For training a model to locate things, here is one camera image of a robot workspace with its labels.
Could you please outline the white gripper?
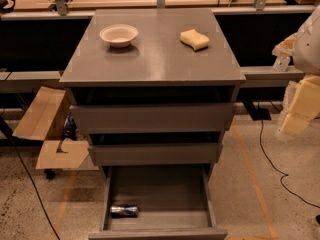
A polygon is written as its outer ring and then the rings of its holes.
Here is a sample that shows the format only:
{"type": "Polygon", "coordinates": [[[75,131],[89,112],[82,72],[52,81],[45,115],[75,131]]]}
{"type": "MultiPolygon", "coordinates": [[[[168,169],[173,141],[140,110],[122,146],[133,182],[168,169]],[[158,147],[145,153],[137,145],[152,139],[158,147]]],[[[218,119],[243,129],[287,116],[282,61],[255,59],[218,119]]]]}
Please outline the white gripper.
{"type": "MultiPolygon", "coordinates": [[[[274,56],[292,56],[296,33],[277,44],[274,56]]],[[[285,88],[277,133],[296,137],[320,114],[320,77],[307,76],[299,82],[290,81],[285,88]]]]}

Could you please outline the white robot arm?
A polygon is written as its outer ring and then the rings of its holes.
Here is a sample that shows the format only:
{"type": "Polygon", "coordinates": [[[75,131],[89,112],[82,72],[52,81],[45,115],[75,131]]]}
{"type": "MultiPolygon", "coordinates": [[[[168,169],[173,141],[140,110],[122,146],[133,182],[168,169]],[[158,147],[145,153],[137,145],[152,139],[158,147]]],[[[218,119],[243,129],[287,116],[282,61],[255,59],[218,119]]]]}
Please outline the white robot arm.
{"type": "Polygon", "coordinates": [[[320,114],[320,7],[272,54],[276,56],[274,71],[285,71],[293,59],[294,67],[305,73],[302,80],[287,85],[278,121],[278,138],[292,139],[320,114]]]}

